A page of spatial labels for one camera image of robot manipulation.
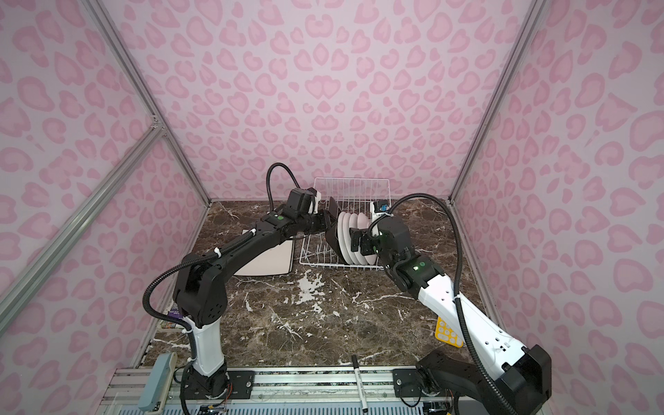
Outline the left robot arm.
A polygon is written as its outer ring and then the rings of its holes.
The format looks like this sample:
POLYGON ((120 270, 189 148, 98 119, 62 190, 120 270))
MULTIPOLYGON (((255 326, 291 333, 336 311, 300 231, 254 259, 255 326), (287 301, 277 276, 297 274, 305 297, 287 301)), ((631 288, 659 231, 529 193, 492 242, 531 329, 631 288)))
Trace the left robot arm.
POLYGON ((323 233, 332 224, 329 211, 318 210, 321 194, 314 188, 294 188, 286 203, 262 216, 245 233, 204 255, 190 254, 178 271, 174 301, 190 338, 191 367, 183 373, 190 398, 226 394, 230 380, 221 347, 221 317, 228 308, 226 284, 242 267, 263 252, 299 233, 323 233))

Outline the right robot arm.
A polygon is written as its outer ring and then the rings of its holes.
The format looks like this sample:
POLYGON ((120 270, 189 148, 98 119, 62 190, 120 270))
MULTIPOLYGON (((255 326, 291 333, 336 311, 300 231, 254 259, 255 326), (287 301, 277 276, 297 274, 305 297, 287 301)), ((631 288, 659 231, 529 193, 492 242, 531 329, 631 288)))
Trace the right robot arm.
POLYGON ((462 338, 470 362, 434 351, 418 365, 421 389, 466 396, 489 414, 536 414, 551 397, 552 359, 538 345, 525 346, 491 321, 460 292, 433 259, 417 251, 406 224, 384 215, 374 222, 345 218, 337 227, 349 257, 373 259, 397 287, 433 311, 462 338))

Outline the dark brown square plate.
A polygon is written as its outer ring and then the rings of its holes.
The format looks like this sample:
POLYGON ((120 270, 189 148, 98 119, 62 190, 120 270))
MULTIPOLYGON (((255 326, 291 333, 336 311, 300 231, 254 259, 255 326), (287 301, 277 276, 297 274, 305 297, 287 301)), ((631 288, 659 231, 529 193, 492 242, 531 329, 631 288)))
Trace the dark brown square plate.
POLYGON ((337 255, 339 261, 342 264, 345 264, 346 261, 342 255, 342 250, 340 247, 339 237, 337 233, 339 216, 342 212, 342 209, 340 209, 339 204, 337 203, 334 197, 330 197, 328 212, 330 214, 330 226, 325 232, 325 240, 328 246, 331 248, 331 250, 337 255))

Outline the square white plate round well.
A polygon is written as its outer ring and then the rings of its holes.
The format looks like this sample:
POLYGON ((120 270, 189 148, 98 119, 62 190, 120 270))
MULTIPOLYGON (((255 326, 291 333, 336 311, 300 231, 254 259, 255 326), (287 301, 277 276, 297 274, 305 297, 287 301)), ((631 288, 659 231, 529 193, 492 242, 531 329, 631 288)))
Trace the square white plate round well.
POLYGON ((238 277, 271 277, 287 275, 292 271, 295 252, 295 241, 286 242, 273 247, 235 273, 238 277))

